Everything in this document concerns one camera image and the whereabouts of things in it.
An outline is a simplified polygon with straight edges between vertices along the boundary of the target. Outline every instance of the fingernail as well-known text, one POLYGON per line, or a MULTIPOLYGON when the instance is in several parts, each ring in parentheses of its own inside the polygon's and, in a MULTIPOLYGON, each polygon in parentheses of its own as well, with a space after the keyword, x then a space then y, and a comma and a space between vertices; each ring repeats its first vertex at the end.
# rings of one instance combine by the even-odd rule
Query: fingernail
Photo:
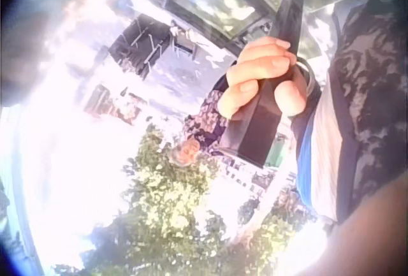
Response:
POLYGON ((291 46, 290 42, 278 39, 276 44, 280 45, 282 48, 289 48, 291 46))
POLYGON ((276 57, 273 59, 272 64, 277 68, 289 67, 290 60, 287 57, 276 57))
POLYGON ((249 82, 243 83, 240 86, 241 92, 248 92, 248 91, 253 91, 256 89, 258 86, 258 83, 256 80, 250 80, 249 82))
POLYGON ((296 55, 292 54, 291 52, 286 51, 284 55, 290 59, 291 64, 296 64, 296 61, 298 61, 298 59, 296 58, 296 55))

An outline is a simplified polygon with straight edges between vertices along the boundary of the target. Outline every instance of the blue stripe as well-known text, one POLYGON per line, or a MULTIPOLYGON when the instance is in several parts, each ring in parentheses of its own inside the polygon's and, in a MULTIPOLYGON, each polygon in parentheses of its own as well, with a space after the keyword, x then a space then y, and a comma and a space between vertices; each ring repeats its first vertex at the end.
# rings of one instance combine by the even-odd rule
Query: blue stripe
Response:
POLYGON ((300 198, 303 204, 309 208, 312 208, 312 131, 315 112, 310 116, 305 134, 303 135, 298 157, 298 177, 296 179, 296 188, 300 198))

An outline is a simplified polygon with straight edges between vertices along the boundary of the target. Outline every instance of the fingers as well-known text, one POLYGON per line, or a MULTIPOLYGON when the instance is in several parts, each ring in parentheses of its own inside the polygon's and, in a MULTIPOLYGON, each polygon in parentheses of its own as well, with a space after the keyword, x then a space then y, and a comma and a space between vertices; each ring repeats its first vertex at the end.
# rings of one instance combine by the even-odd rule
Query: fingers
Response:
POLYGON ((306 108, 306 81, 295 67, 292 81, 280 83, 275 89, 276 103, 284 115, 294 116, 306 108))
POLYGON ((275 37, 265 36, 256 41, 248 43, 245 46, 244 50, 247 50, 248 48, 252 48, 252 47, 260 47, 262 45, 273 45, 273 44, 276 44, 282 48, 285 48, 286 50, 291 46, 290 42, 283 41, 275 37))
POLYGON ((219 113, 227 119, 232 118, 232 115, 241 106, 247 104, 257 92, 257 80, 249 80, 248 82, 229 87, 218 102, 219 113))
POLYGON ((275 100, 281 112, 287 116, 298 115, 306 107, 306 99, 300 94, 295 83, 290 80, 278 85, 275 89, 275 100))
POLYGON ((261 57, 269 57, 269 56, 286 56, 291 61, 291 65, 296 64, 296 55, 288 52, 285 48, 272 43, 267 45, 255 45, 249 48, 244 49, 238 60, 237 63, 240 64, 245 61, 253 61, 255 59, 261 57))
POLYGON ((289 69, 290 61, 284 56, 268 56, 245 61, 230 67, 227 81, 230 87, 248 80, 278 77, 289 69))

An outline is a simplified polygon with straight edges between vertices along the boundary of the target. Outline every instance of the tree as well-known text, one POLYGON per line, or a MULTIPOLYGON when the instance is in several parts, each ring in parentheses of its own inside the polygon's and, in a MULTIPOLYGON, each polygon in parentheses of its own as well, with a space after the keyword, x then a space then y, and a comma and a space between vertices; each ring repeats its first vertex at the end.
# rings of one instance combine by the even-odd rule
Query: tree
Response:
MULTIPOLYGON (((198 230, 194 211, 202 204, 218 166, 204 157, 186 168, 171 164, 171 147, 163 135, 147 128, 138 155, 128 160, 132 185, 123 196, 129 211, 111 225, 95 227, 89 239, 95 250, 82 254, 90 275, 270 275, 277 256, 295 234, 291 214, 266 212, 261 226, 243 243, 227 243, 222 218, 212 212, 198 230)), ((242 224, 253 219, 257 200, 241 209, 242 224)), ((82 276, 74 271, 64 276, 82 276)))
POLYGON ((138 155, 128 160, 135 171, 132 186, 123 194, 129 211, 105 228, 94 228, 89 238, 96 249, 82 254, 87 270, 102 275, 112 269, 117 275, 217 273, 224 223, 211 214, 206 233, 201 233, 194 218, 217 163, 201 158, 179 168, 168 160, 170 144, 160 151, 162 139, 160 130, 149 125, 138 155))
POLYGON ((254 215, 254 211, 258 207, 258 205, 259 205, 258 199, 256 200, 249 199, 248 201, 246 201, 238 211, 238 224, 239 225, 247 224, 251 217, 254 215))

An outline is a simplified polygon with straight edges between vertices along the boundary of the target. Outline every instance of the black handle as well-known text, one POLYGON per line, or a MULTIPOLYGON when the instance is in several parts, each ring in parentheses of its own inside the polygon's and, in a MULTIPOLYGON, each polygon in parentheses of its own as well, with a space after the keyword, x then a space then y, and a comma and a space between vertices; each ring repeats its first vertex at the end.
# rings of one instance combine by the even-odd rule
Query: black handle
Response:
MULTIPOLYGON (((302 26, 303 0, 282 0, 270 36, 291 43, 289 51, 298 51, 302 26)), ((293 79, 293 68, 284 75, 259 81, 258 94, 232 117, 221 141, 220 151, 227 156, 240 159, 263 168, 282 112, 277 106, 276 87, 293 79)))

